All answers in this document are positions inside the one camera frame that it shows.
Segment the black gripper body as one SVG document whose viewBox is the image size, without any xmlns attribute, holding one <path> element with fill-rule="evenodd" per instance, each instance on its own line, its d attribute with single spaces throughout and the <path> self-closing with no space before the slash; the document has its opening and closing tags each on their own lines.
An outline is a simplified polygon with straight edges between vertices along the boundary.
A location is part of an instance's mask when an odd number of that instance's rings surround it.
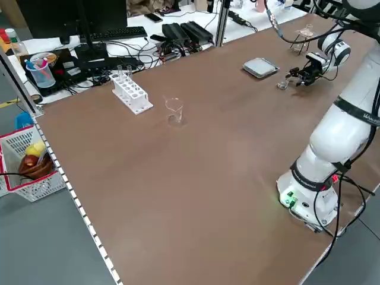
<svg viewBox="0 0 380 285">
<path fill-rule="evenodd" d="M 320 74 L 319 64 L 315 62 L 308 62 L 300 71 L 299 71 L 299 85 L 300 86 L 309 86 L 313 84 Z"/>
</svg>

